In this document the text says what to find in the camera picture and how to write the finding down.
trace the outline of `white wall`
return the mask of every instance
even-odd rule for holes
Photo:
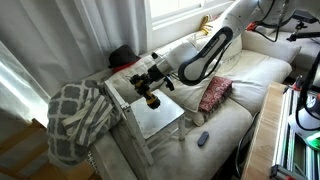
[[[174,19],[172,21],[151,27],[149,50],[159,48],[199,29],[205,15],[218,15],[226,10],[233,1],[216,0],[217,5]]]

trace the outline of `white couch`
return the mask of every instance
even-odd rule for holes
[[[184,141],[173,137],[157,148],[152,153],[155,160],[153,166],[139,158],[137,154],[141,152],[133,148],[132,137],[120,121],[91,148],[103,179],[211,179],[237,147],[252,122],[252,116],[260,110],[270,82],[281,83],[291,72],[290,63],[301,47],[288,44],[284,41],[267,42],[252,32],[243,33],[228,49],[224,63],[215,74],[233,80],[232,95],[202,126],[188,127],[191,130]],[[154,63],[146,62],[145,68]],[[130,75],[136,73],[135,65],[123,72]],[[101,79],[101,76],[97,75],[94,79]],[[109,80],[114,82],[120,95],[133,90],[128,82],[120,83],[125,81],[123,74],[115,74]],[[134,92],[130,93],[130,97],[123,94],[124,99],[132,101],[138,98]],[[210,137],[199,148],[196,142],[203,131],[208,131]]]
[[[288,24],[280,28],[278,38],[280,40],[286,41],[287,38],[294,32],[298,21],[295,19],[291,19]],[[305,23],[308,28],[302,29],[299,32],[320,32],[320,24],[308,24]],[[273,31],[269,34],[271,38],[275,38],[276,32]],[[299,75],[303,75],[306,77],[309,72],[314,60],[316,59],[319,51],[320,51],[320,38],[315,38],[314,40],[310,38],[297,39],[296,41],[292,41],[291,44],[301,46],[300,53],[296,56],[296,58],[292,61],[292,72],[289,75],[291,78],[296,78]]]

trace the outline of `metal rack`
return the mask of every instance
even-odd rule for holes
[[[286,176],[295,179],[320,179],[320,152],[307,146],[288,124],[288,117],[296,110],[298,97],[299,92],[292,88],[284,94],[271,179],[285,179]],[[314,93],[308,94],[309,100],[314,97]]]

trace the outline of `couch armrest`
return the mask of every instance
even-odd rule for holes
[[[301,50],[301,46],[281,40],[273,43],[251,31],[245,31],[241,37],[242,49],[281,59],[288,63],[291,63]]]

